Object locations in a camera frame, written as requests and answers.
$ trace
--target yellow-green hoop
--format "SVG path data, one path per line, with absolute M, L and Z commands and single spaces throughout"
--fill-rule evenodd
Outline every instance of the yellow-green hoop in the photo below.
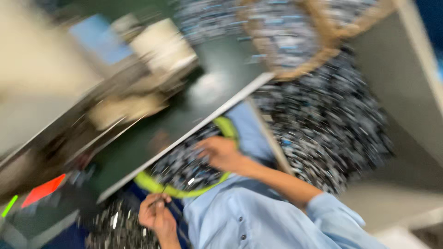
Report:
M 232 124 L 231 120 L 229 120 L 226 117 L 219 116 L 212 120 L 214 124 L 218 126 L 218 128 L 221 130 L 222 134 L 226 138 L 230 138 L 235 140 L 237 146 L 238 146 L 238 136 L 237 136 L 237 130 L 235 129 L 234 125 Z M 185 198 L 185 197 L 196 197 L 199 196 L 209 189 L 213 188 L 214 186 L 218 185 L 219 183 L 225 181 L 230 172 L 225 172 L 218 183 L 205 187 L 203 189 L 195 190 L 195 191 L 181 191 L 178 189 L 175 189 L 169 185 L 166 186 L 166 188 L 162 185 L 157 183 L 150 175 L 146 174 L 145 171 L 140 172 L 134 179 L 134 182 L 142 189 L 146 189 L 150 191 L 151 193 L 160 193 L 164 189 L 164 193 L 167 193 L 168 195 L 176 198 Z

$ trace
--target red paper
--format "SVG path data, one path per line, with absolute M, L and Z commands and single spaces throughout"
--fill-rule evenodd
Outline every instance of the red paper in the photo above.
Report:
M 60 183 L 65 178 L 66 174 L 63 174 L 57 178 L 52 179 L 49 182 L 43 183 L 42 185 L 35 187 L 29 195 L 26 197 L 25 201 L 22 204 L 22 208 L 29 206 L 36 201 L 40 200 L 41 198 L 48 196 L 52 192 L 54 192 L 57 187 L 60 185 Z

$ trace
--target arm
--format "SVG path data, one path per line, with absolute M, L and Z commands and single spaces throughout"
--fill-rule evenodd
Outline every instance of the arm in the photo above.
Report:
M 140 204 L 139 222 L 154 230 L 162 249 L 181 249 L 177 224 L 164 202 L 171 202 L 167 194 L 151 194 Z
M 213 136 L 200 142 L 199 146 L 204 148 L 201 156 L 209 155 L 213 167 L 257 179 L 284 195 L 298 208 L 304 209 L 313 197 L 323 193 L 292 175 L 270 169 L 243 156 L 232 140 Z
M 214 136 L 203 140 L 199 146 L 204 148 L 200 156 L 208 155 L 212 167 L 257 179 L 305 209 L 312 222 L 340 248 L 386 249 L 360 227 L 365 224 L 363 219 L 334 196 L 243 156 L 234 141 Z

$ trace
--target person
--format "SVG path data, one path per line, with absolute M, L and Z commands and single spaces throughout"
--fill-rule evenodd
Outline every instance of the person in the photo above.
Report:
M 212 167 L 234 174 L 185 205 L 194 248 L 386 248 L 334 196 L 242 155 L 234 141 L 214 136 L 198 146 Z M 171 212 L 163 201 L 151 206 L 159 198 L 171 201 L 166 194 L 148 195 L 140 223 L 155 231 L 162 249 L 179 249 Z

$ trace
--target wrist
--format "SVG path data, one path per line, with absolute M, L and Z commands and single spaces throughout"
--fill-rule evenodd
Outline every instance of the wrist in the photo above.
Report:
M 260 169 L 260 167 L 264 167 L 261 164 L 252 160 L 251 158 L 249 158 L 248 156 L 243 156 L 243 155 L 241 155 L 241 157 L 239 158 L 238 163 L 239 163 L 238 172 L 235 173 L 250 178 L 254 178 L 253 177 L 254 173 L 257 172 Z
M 177 237 L 177 234 L 171 234 L 171 235 L 157 235 L 157 238 L 159 239 L 159 243 L 162 249 L 176 249 L 181 248 L 179 238 Z

